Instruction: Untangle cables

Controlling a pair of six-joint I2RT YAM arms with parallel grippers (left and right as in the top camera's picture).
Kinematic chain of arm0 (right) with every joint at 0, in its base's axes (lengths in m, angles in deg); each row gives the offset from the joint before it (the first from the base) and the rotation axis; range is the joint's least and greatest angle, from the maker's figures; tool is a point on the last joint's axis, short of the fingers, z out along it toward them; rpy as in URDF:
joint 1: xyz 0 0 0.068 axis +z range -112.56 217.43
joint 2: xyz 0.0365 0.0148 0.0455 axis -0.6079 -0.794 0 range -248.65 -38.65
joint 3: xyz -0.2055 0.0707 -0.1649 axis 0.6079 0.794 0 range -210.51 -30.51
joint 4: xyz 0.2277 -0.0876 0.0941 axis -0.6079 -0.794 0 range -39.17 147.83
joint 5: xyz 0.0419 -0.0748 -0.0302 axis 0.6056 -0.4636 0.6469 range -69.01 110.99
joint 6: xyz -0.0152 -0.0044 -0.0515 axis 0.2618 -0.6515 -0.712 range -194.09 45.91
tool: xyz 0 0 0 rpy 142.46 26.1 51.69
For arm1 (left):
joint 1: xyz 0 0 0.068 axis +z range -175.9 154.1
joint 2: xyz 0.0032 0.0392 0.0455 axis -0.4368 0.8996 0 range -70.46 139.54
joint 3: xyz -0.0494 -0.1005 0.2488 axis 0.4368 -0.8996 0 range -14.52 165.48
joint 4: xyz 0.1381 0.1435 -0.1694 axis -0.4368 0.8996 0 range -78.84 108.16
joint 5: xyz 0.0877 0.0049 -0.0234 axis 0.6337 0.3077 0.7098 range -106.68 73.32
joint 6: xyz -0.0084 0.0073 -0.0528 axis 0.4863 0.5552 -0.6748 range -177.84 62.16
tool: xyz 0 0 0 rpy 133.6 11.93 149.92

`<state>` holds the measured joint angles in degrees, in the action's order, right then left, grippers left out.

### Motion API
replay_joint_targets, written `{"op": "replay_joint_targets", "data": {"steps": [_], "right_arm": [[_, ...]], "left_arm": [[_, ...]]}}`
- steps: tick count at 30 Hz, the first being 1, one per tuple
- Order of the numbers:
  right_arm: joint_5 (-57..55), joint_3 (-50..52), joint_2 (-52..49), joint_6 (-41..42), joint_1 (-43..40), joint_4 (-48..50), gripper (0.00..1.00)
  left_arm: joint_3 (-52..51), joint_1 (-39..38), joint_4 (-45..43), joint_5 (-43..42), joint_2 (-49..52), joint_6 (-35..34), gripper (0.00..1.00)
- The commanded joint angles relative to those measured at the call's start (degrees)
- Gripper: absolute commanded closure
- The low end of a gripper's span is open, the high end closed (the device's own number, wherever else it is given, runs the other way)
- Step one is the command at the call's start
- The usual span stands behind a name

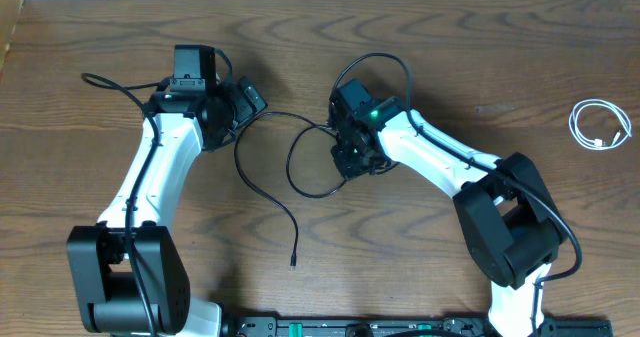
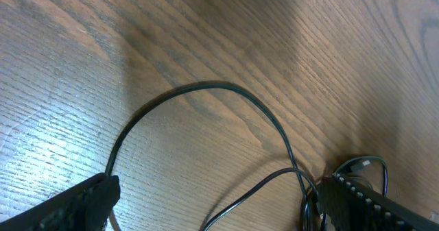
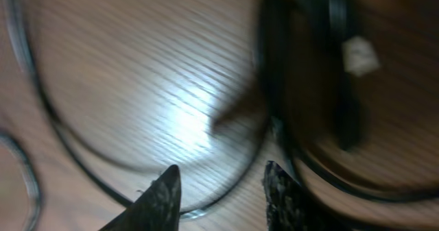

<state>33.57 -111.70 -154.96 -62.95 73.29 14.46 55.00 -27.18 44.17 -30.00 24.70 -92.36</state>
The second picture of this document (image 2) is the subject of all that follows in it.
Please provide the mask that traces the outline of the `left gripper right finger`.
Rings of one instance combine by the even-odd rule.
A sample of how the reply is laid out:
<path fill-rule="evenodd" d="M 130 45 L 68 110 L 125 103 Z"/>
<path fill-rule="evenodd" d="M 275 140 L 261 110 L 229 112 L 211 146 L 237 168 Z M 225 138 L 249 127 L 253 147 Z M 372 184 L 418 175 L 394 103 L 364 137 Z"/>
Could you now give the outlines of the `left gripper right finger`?
<path fill-rule="evenodd" d="M 438 231 L 438 224 L 417 215 L 346 175 L 318 185 L 321 210 L 340 231 Z"/>

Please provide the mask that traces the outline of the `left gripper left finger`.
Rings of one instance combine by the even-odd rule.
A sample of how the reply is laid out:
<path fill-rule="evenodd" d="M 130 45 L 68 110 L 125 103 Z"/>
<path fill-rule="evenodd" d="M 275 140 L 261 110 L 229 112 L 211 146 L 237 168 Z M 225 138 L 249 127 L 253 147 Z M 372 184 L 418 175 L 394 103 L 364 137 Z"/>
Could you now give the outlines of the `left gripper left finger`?
<path fill-rule="evenodd" d="M 45 202 L 1 222 L 2 230 L 103 230 L 120 199 L 119 177 L 98 173 Z"/>

